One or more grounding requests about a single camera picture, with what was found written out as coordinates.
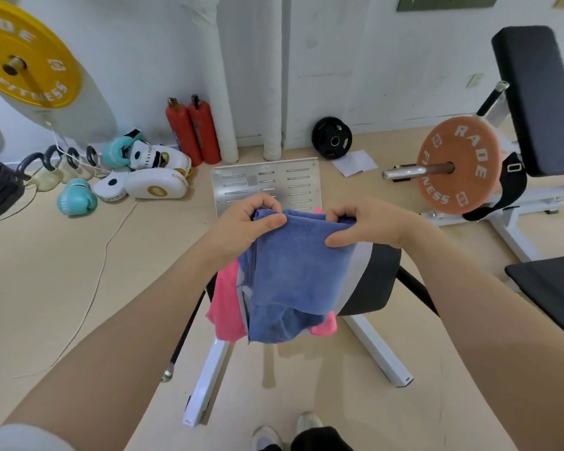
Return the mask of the person's right forearm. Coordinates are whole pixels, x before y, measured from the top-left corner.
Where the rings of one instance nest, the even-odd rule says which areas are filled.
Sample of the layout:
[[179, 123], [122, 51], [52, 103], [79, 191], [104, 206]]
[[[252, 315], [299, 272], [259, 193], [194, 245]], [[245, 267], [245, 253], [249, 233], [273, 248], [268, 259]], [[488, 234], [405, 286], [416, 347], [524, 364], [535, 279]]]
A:
[[402, 229], [402, 248], [515, 446], [564, 451], [564, 332], [422, 217]]

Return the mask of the small white focus mitt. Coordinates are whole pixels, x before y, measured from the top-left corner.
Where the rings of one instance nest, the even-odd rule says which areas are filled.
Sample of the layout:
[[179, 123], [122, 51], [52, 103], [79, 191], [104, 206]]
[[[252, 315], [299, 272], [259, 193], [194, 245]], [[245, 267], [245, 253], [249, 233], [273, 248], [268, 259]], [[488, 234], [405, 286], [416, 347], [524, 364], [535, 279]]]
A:
[[92, 185], [92, 192], [98, 199], [107, 203], [120, 201], [128, 196], [126, 181], [129, 174], [130, 171], [112, 171], [107, 177]]

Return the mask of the black round bench pad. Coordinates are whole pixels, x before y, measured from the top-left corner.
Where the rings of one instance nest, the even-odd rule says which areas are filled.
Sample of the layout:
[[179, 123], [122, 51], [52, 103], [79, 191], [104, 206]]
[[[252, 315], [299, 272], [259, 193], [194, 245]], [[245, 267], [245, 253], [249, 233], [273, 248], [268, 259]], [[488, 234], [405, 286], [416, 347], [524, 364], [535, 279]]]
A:
[[373, 243], [368, 266], [339, 316], [354, 316], [383, 309], [400, 267], [401, 250]]

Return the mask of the yellow weight plate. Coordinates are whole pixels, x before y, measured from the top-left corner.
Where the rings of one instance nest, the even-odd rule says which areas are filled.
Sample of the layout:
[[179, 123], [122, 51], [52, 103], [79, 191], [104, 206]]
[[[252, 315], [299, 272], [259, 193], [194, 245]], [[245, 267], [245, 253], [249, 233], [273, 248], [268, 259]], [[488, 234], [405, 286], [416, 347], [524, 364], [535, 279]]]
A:
[[30, 106], [71, 105], [82, 88], [79, 64], [51, 29], [0, 0], [0, 91]]

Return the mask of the black machine seat pad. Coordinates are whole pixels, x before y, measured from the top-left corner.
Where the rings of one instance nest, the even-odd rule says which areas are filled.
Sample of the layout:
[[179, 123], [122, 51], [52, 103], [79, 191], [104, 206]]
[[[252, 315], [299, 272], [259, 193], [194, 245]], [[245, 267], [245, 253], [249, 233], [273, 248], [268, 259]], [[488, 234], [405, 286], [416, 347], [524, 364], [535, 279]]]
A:
[[564, 330], [564, 256], [506, 266], [507, 276]]

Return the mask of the chrome barbell sleeve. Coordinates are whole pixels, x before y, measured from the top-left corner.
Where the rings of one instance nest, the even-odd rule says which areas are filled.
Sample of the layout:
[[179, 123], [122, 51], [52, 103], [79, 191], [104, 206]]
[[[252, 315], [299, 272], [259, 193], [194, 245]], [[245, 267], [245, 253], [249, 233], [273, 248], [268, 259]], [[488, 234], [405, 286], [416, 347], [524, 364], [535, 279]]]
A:
[[399, 165], [384, 171], [382, 173], [382, 177], [384, 180], [391, 180], [394, 182], [409, 181], [411, 179], [418, 179], [420, 177], [430, 175], [449, 175], [454, 171], [454, 169], [455, 166], [451, 162], [433, 165]]

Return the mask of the dark wall plaque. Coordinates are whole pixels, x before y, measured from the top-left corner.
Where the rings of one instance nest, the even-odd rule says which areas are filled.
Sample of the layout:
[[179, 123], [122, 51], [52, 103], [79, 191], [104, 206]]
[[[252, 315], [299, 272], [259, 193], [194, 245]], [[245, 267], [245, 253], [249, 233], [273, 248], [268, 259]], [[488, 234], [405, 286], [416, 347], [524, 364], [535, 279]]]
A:
[[399, 0], [397, 12], [447, 11], [452, 9], [485, 9], [497, 0]]

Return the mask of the person's right hand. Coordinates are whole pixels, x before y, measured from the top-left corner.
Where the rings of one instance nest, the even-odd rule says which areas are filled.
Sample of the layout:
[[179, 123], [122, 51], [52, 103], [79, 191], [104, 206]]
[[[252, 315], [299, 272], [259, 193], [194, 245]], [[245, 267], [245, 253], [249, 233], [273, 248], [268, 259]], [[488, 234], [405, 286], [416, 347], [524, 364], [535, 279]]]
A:
[[400, 249], [408, 249], [434, 229], [414, 212], [368, 197], [334, 204], [326, 212], [327, 221], [339, 222], [341, 217], [355, 218], [348, 229], [360, 230], [360, 242]]

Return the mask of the person's left hand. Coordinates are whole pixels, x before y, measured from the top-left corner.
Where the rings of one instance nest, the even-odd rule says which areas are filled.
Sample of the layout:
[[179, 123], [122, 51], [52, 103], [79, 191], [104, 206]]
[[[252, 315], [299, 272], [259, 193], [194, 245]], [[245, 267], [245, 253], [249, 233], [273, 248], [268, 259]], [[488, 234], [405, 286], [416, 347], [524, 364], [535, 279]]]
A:
[[234, 202], [204, 236], [211, 268], [219, 271], [227, 267], [251, 246], [250, 221], [282, 212], [281, 204], [265, 193]]

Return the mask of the small black weight plate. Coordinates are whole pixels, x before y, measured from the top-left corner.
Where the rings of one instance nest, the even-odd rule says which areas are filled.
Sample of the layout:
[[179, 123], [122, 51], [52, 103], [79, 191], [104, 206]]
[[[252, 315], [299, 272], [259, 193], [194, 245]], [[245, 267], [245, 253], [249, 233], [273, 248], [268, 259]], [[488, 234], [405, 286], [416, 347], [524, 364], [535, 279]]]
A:
[[340, 119], [324, 117], [314, 125], [311, 143], [323, 158], [336, 160], [349, 152], [353, 144], [353, 133]]

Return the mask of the white black striped focus mitt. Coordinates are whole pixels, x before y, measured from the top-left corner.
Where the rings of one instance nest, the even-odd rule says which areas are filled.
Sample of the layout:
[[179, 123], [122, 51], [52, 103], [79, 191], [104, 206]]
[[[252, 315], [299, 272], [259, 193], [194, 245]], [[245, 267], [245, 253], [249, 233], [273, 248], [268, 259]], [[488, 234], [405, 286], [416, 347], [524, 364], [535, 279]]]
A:
[[134, 171], [151, 168], [173, 169], [188, 178], [194, 168], [191, 159], [179, 149], [165, 145], [151, 145], [145, 141], [135, 141], [128, 152], [130, 165]]

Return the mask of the person's left forearm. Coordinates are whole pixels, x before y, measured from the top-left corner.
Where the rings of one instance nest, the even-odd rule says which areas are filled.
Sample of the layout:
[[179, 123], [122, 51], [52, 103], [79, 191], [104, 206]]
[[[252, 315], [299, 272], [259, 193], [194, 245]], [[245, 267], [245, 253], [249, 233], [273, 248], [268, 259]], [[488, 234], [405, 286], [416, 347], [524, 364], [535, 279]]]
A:
[[123, 451], [216, 273], [204, 242], [69, 351], [2, 425], [37, 426], [77, 451]]

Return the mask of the black machine back pad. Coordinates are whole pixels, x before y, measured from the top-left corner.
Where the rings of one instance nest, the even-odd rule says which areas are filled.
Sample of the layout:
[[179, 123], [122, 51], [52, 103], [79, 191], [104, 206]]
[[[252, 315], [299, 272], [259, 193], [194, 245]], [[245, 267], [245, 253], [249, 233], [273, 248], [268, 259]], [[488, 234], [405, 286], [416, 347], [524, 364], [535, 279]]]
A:
[[564, 63], [547, 26], [510, 26], [491, 40], [530, 176], [564, 174]]

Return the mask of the person's black trousers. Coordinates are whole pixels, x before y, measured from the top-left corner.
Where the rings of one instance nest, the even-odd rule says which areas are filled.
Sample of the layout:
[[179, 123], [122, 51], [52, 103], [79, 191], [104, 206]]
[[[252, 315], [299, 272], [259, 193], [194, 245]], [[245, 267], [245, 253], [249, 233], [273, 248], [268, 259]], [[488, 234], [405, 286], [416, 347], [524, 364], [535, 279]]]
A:
[[354, 451], [331, 426], [311, 429], [296, 435], [289, 451]]

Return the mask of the white paper sheet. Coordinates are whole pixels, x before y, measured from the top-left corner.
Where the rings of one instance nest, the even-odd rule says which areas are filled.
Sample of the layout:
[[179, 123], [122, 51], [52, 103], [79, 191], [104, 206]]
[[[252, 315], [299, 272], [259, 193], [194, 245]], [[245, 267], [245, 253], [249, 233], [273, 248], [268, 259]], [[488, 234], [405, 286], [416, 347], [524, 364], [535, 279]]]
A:
[[345, 178], [378, 169], [374, 160], [364, 150], [350, 151], [343, 157], [332, 160], [332, 164]]

